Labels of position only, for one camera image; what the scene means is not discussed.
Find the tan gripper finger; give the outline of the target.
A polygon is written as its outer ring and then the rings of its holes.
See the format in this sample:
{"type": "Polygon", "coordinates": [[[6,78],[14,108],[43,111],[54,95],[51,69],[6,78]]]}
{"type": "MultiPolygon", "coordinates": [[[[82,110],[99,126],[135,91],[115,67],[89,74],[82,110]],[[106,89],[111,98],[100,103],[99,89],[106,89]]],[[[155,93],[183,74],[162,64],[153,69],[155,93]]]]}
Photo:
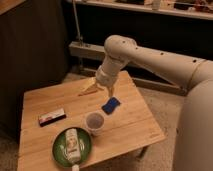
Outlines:
{"type": "Polygon", "coordinates": [[[109,98],[112,98],[112,97],[114,96],[114,91],[115,91],[114,86],[112,86],[112,87],[107,87],[107,90],[108,90],[108,97],[109,97],[109,98]]]}
{"type": "Polygon", "coordinates": [[[91,78],[86,82],[83,90],[88,89],[88,88],[97,88],[98,89],[98,84],[94,78],[91,78]]]}

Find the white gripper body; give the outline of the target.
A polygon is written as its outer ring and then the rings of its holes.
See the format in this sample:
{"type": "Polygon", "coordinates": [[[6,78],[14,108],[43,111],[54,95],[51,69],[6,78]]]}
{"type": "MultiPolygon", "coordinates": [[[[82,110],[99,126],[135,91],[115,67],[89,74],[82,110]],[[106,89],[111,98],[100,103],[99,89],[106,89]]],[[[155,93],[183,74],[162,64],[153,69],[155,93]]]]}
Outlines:
{"type": "Polygon", "coordinates": [[[120,65],[110,58],[105,58],[96,71],[95,79],[101,86],[112,87],[117,80],[119,72],[120,65]]]}

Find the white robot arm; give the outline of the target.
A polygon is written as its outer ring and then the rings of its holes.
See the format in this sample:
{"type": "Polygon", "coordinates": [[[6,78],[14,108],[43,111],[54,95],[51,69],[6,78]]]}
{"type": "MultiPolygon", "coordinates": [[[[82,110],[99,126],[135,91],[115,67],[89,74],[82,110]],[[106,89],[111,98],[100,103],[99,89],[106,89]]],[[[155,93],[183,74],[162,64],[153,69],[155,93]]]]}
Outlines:
{"type": "Polygon", "coordinates": [[[120,35],[104,43],[105,58],[95,82],[112,88],[128,63],[187,92],[178,120],[173,171],[213,171],[213,61],[139,46],[120,35]]]}

